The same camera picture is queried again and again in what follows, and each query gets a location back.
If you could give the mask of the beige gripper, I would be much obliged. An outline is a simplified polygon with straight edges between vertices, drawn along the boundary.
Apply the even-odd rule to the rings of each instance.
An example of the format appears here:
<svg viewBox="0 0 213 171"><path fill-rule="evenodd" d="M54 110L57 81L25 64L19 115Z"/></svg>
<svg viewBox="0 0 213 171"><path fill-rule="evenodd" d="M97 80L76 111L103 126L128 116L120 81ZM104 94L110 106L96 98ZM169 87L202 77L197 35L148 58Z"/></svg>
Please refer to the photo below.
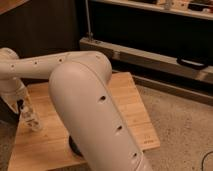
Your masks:
<svg viewBox="0 0 213 171"><path fill-rule="evenodd" d="M19 88L13 92L0 92L0 97L9 105L15 116L19 116L17 102L24 100L24 108L26 107L29 111L33 111L33 105L30 98L26 97L27 89L25 87Z"/></svg>

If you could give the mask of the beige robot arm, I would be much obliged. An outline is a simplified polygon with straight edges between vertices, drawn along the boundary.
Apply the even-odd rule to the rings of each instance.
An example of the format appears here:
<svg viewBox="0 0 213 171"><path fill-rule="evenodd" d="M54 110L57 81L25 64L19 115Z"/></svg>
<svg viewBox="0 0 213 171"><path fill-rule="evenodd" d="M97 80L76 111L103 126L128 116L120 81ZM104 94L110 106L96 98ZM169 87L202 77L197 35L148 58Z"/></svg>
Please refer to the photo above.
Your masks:
<svg viewBox="0 0 213 171"><path fill-rule="evenodd" d="M8 106L29 107L24 78L47 79L55 110L92 171L153 171L107 88L111 75L98 51L21 59L0 48L0 98Z"/></svg>

